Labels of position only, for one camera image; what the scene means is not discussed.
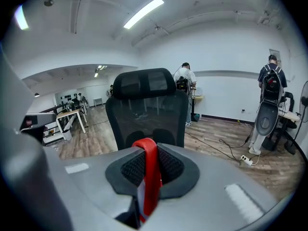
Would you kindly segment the black railing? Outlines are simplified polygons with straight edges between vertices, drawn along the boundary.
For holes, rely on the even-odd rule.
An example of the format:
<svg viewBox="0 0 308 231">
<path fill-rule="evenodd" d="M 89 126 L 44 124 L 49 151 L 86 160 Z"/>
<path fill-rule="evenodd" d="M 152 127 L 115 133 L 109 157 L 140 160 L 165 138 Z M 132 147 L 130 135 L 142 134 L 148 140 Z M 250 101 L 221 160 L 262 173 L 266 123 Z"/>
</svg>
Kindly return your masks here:
<svg viewBox="0 0 308 231">
<path fill-rule="evenodd" d="M 42 111 L 40 113 L 55 113 L 57 115 L 57 108 L 56 107 L 50 108 L 50 109 L 47 109 L 47 110 Z M 31 128 L 31 129 L 20 130 L 20 132 L 34 137 L 42 145 L 45 145 L 45 142 L 43 141 L 44 132 L 48 131 L 48 130 L 49 129 L 47 128 L 47 125 L 46 125 L 46 126 L 40 127 L 40 128 Z"/>
</svg>

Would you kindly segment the black standing fan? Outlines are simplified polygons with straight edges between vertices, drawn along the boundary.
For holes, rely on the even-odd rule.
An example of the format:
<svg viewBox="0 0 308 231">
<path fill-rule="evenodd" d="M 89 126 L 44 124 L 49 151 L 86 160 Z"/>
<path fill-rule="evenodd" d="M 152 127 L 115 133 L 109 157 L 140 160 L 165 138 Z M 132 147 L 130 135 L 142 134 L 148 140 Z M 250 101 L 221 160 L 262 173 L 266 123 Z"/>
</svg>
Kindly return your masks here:
<svg viewBox="0 0 308 231">
<path fill-rule="evenodd" d="M 299 112 L 296 112 L 296 115 L 299 118 L 299 125 L 297 126 L 297 132 L 293 141 L 288 141 L 284 144 L 285 149 L 291 154 L 295 155 L 295 148 L 293 144 L 296 142 L 298 134 L 301 130 L 303 123 L 308 122 L 308 81 L 305 82 L 299 100 Z"/>
</svg>

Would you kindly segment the light wooden desk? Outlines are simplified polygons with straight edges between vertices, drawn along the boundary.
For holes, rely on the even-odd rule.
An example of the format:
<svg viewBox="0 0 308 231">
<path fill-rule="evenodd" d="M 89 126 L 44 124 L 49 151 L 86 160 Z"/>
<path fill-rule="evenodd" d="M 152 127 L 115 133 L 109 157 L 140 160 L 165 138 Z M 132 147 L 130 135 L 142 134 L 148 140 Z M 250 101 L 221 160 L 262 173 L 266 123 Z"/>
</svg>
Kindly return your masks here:
<svg viewBox="0 0 308 231">
<path fill-rule="evenodd" d="M 284 119 L 282 121 L 282 127 L 280 129 L 280 131 L 277 133 L 277 136 L 276 136 L 276 141 L 273 141 L 272 140 L 272 136 L 274 134 L 274 130 L 272 131 L 272 133 L 269 135 L 269 137 L 266 137 L 262 143 L 262 147 L 267 150 L 267 151 L 275 151 L 277 149 L 277 146 L 286 130 L 286 126 L 287 126 L 287 120 L 290 120 L 292 122 L 296 122 L 296 121 L 299 121 L 300 118 L 294 114 L 293 112 L 291 111 L 288 111 L 288 112 L 283 112 L 281 110 L 278 111 L 278 116 L 279 118 L 282 118 Z"/>
</svg>

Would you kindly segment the black equipment pack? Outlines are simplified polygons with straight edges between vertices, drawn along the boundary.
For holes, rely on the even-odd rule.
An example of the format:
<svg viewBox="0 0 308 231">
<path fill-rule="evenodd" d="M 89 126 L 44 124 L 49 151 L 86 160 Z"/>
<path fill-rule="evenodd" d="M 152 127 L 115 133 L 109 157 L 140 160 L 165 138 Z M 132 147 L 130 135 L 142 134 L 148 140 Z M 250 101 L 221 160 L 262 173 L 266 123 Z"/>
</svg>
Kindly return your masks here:
<svg viewBox="0 0 308 231">
<path fill-rule="evenodd" d="M 180 76 L 179 79 L 175 81 L 175 83 L 176 83 L 176 88 L 178 90 L 181 90 L 181 91 L 185 92 L 186 94 L 189 93 L 190 81 L 187 78 Z"/>
<path fill-rule="evenodd" d="M 273 105 L 279 105 L 283 94 L 283 87 L 279 75 L 271 69 L 263 78 L 261 88 L 261 101 Z"/>
</svg>

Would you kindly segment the group of black wall-hung items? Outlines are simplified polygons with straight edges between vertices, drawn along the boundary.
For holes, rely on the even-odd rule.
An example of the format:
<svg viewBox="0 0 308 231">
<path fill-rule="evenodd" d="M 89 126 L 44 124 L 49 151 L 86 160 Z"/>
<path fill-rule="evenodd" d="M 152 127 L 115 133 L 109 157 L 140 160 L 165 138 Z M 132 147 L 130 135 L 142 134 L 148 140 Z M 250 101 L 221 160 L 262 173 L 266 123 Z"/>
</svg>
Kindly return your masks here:
<svg viewBox="0 0 308 231">
<path fill-rule="evenodd" d="M 68 102 L 68 101 L 72 101 L 72 100 L 75 100 L 75 99 L 80 101 L 81 96 L 82 96 L 82 93 L 76 93 L 76 92 L 75 93 L 72 93 L 72 92 L 67 93 L 66 92 L 66 93 L 60 93 L 58 99 L 59 99 L 60 102 Z"/>
</svg>

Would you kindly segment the white power strip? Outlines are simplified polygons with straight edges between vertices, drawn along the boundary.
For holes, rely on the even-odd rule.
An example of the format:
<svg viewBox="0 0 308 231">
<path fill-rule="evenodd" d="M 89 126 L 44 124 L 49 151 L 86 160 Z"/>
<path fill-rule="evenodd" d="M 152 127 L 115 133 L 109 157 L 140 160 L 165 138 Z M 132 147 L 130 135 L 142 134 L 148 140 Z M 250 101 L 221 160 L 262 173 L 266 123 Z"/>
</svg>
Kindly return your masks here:
<svg viewBox="0 0 308 231">
<path fill-rule="evenodd" d="M 248 166 L 252 166 L 252 165 L 253 165 L 253 161 L 252 161 L 249 157 L 246 157 L 245 155 L 242 155 L 242 156 L 241 156 L 240 162 L 244 162 L 244 163 L 246 163 Z"/>
</svg>

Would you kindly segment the grey wall panel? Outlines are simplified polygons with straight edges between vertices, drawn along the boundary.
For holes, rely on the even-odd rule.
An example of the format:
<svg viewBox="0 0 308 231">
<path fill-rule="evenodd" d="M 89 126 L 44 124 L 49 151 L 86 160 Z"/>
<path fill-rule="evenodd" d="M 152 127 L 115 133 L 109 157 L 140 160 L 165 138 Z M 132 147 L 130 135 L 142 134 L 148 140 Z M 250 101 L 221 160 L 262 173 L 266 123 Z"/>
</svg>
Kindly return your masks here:
<svg viewBox="0 0 308 231">
<path fill-rule="evenodd" d="M 281 54 L 280 54 L 280 51 L 274 50 L 274 49 L 269 49 L 269 53 L 270 53 L 270 55 L 275 56 L 276 61 L 277 61 L 278 63 L 281 62 Z"/>
</svg>

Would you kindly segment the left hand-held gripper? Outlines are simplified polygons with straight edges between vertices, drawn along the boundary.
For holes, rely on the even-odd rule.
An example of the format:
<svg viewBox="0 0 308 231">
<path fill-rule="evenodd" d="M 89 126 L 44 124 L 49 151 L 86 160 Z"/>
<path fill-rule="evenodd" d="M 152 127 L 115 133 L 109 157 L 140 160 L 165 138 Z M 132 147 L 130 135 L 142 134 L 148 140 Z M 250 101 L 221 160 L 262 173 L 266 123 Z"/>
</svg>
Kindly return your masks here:
<svg viewBox="0 0 308 231">
<path fill-rule="evenodd" d="M 72 231 L 41 144 L 20 132 L 56 121 L 55 113 L 26 114 L 33 100 L 0 47 L 0 230 Z"/>
</svg>

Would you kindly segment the black mesh office chair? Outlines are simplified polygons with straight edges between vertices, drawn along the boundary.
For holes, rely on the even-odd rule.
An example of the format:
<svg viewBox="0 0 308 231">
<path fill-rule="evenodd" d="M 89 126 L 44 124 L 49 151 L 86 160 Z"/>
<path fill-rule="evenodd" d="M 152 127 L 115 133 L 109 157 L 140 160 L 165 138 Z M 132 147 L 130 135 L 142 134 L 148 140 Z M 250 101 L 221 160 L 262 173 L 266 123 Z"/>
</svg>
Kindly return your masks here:
<svg viewBox="0 0 308 231">
<path fill-rule="evenodd" d="M 119 150 L 143 138 L 184 146 L 188 97 L 165 68 L 119 74 L 105 108 Z"/>
</svg>

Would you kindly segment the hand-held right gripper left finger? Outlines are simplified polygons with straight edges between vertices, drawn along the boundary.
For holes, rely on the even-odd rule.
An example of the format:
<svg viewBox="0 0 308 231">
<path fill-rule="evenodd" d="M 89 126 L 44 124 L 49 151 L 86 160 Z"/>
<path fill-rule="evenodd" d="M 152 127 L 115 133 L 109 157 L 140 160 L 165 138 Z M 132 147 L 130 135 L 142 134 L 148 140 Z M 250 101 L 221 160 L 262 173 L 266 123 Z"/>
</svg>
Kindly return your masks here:
<svg viewBox="0 0 308 231">
<path fill-rule="evenodd" d="M 52 231 L 136 231 L 141 227 L 137 192 L 145 172 L 138 147 L 61 160 L 45 147 L 46 223 Z"/>
</svg>

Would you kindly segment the standing desk wooden top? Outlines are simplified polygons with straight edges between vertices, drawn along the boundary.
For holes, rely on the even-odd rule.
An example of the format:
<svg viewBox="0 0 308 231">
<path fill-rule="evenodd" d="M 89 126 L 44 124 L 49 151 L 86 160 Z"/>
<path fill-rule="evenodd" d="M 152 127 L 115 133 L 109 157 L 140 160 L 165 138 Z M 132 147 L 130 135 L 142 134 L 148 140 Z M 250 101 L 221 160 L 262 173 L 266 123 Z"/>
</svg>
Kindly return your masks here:
<svg viewBox="0 0 308 231">
<path fill-rule="evenodd" d="M 191 111 L 191 120 L 192 122 L 198 122 L 200 119 L 200 114 L 195 113 L 195 105 L 197 101 L 201 101 L 203 99 L 203 95 L 201 96 L 193 96 L 192 97 L 192 111 Z"/>
</svg>

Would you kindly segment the wooden desk white legs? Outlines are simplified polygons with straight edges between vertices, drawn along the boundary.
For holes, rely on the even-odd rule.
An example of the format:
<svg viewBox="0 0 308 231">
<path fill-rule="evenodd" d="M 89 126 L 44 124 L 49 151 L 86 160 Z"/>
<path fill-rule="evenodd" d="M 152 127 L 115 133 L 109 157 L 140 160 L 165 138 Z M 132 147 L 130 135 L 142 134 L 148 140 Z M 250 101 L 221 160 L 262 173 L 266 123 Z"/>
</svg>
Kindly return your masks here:
<svg viewBox="0 0 308 231">
<path fill-rule="evenodd" d="M 57 117 L 56 117 L 57 126 L 58 126 L 59 131 L 60 131 L 60 133 L 61 133 L 61 135 L 62 135 L 62 137 L 63 137 L 63 139 L 64 139 L 65 141 L 67 140 L 67 138 L 66 138 L 66 136 L 65 136 L 65 134 L 64 134 L 64 129 L 62 129 L 62 126 L 61 126 L 60 121 L 59 121 L 61 118 L 67 118 L 67 120 L 68 120 L 67 123 L 68 123 L 68 125 L 69 125 L 69 128 L 72 128 L 71 117 L 77 116 L 77 118 L 78 118 L 78 120 L 79 120 L 79 124 L 80 124 L 80 126 L 81 126 L 81 129 L 82 129 L 83 133 L 86 133 L 86 131 L 85 131 L 85 126 L 84 126 L 84 124 L 83 124 L 83 122 L 82 122 L 81 115 L 80 115 L 79 111 L 80 111 L 80 109 L 76 109 L 76 110 L 74 110 L 74 111 L 70 111 L 70 112 L 66 112 L 66 113 L 61 112 L 61 113 L 58 114 Z"/>
</svg>

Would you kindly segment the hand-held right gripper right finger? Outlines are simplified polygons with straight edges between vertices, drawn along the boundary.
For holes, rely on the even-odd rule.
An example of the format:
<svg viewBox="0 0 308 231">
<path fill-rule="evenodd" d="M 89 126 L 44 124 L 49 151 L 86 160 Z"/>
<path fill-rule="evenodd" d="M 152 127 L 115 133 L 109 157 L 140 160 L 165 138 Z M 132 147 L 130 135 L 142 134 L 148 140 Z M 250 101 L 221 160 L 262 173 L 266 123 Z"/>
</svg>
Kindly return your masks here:
<svg viewBox="0 0 308 231">
<path fill-rule="evenodd" d="M 173 145 L 159 148 L 188 160 L 179 190 L 198 181 L 179 198 L 159 200 L 146 231 L 264 231 L 277 218 L 275 198 L 235 165 Z"/>
</svg>

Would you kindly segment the long ceiling light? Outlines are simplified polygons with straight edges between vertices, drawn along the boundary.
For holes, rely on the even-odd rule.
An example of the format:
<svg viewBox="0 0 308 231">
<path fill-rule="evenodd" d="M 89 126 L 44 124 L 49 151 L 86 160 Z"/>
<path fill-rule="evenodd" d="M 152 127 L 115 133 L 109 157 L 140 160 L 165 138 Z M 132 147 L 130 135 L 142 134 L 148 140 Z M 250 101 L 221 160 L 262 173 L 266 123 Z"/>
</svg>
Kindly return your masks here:
<svg viewBox="0 0 308 231">
<path fill-rule="evenodd" d="M 15 18 L 17 25 L 19 26 L 21 30 L 29 29 L 22 5 L 18 6 L 18 8 L 16 9 L 14 13 L 14 18 Z"/>
<path fill-rule="evenodd" d="M 138 21 L 145 17 L 148 13 L 164 4 L 163 0 L 153 0 L 136 12 L 125 24 L 125 29 L 132 28 Z"/>
</svg>

